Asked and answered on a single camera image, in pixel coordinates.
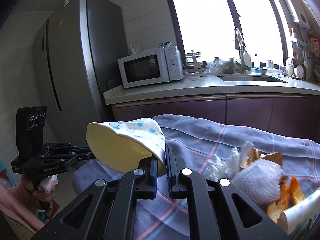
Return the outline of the person's left hand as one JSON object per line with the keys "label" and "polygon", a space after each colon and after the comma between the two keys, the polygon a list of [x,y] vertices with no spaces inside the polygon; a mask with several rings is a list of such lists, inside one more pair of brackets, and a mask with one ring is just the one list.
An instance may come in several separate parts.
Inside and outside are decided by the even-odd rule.
{"label": "person's left hand", "polygon": [[39,185],[37,189],[34,189],[33,182],[29,180],[25,174],[21,175],[20,185],[25,189],[25,191],[32,196],[36,197],[38,200],[43,202],[50,202],[54,199],[55,196],[55,188],[53,188],[50,192],[46,192],[45,189]]}

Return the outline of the pink sleeve left forearm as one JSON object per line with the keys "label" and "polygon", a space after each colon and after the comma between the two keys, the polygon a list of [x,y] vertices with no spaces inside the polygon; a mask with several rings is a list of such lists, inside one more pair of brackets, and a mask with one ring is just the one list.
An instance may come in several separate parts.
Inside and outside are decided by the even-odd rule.
{"label": "pink sleeve left forearm", "polygon": [[3,184],[1,184],[1,211],[4,211],[5,215],[32,232],[38,232],[44,227],[44,223],[28,210]]}

